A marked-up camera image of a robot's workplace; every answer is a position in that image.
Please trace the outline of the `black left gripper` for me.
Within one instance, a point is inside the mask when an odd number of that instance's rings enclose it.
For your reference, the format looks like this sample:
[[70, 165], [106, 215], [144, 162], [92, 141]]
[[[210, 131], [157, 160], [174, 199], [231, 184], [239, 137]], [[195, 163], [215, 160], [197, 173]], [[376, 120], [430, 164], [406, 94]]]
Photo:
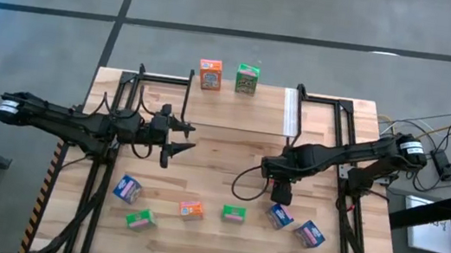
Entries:
[[[151, 155], [153, 146], [160, 146], [159, 164], [162, 168], [168, 167], [168, 158], [177, 155], [180, 152], [190, 150], [195, 147], [195, 143], [172, 141], [169, 143], [169, 130], [170, 130], [170, 116], [172, 106], [171, 104], [165, 104], [162, 106], [159, 112], [156, 112], [150, 121], [149, 136], [151, 141], [148, 144], [147, 158]], [[171, 121], [171, 131], [182, 132], [185, 135], [190, 135], [190, 132], [196, 131], [190, 123], [184, 123], [181, 120]]]

